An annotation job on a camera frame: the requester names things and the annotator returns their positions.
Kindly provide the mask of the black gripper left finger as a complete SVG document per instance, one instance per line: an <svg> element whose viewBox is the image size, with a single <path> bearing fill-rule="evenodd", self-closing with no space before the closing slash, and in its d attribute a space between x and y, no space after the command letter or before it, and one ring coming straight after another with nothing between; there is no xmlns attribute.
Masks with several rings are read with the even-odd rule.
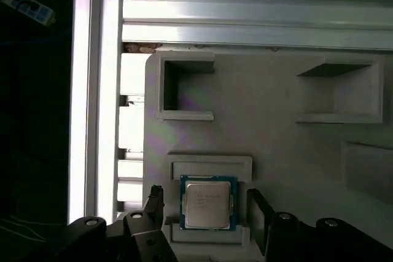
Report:
<svg viewBox="0 0 393 262"><path fill-rule="evenodd" d="M22 261L177 261L161 228L163 188L154 185L142 210L108 225L96 216L70 223Z"/></svg>

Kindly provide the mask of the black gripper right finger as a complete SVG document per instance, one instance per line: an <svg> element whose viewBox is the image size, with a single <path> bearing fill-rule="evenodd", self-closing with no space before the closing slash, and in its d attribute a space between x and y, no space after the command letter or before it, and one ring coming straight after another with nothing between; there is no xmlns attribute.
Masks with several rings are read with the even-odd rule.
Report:
<svg viewBox="0 0 393 262"><path fill-rule="evenodd" d="M392 249L349 223L321 218L307 225L275 211L255 188L247 191L247 222L265 261L392 261Z"/></svg>

